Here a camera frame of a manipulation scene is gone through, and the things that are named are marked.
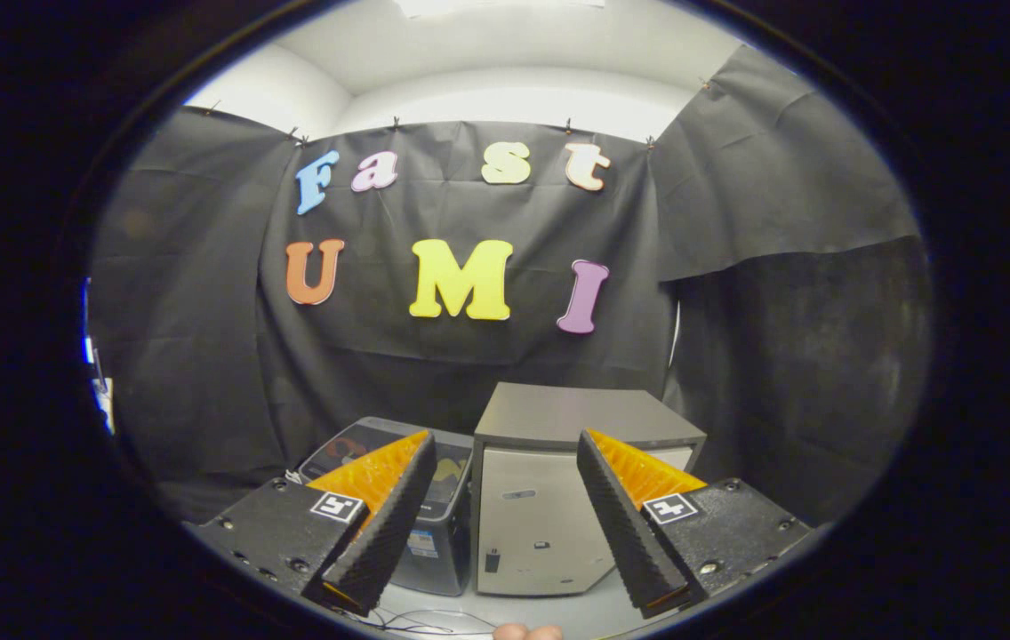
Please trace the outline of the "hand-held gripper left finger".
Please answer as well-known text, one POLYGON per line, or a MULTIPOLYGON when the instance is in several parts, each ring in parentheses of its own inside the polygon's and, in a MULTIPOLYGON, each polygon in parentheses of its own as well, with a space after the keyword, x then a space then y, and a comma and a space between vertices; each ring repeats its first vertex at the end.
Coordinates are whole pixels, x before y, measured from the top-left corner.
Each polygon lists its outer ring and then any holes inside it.
POLYGON ((427 429, 306 483, 269 479, 203 525, 209 549, 288 596, 371 614, 437 469, 427 429))

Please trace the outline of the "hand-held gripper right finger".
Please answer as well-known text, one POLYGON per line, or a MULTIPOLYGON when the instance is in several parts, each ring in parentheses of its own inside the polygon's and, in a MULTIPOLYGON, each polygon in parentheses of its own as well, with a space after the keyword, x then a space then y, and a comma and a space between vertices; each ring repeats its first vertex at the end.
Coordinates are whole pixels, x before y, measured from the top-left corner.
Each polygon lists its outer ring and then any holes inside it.
POLYGON ((813 528, 738 478, 701 481, 595 429, 575 463, 632 606, 643 617, 740 586, 813 528))

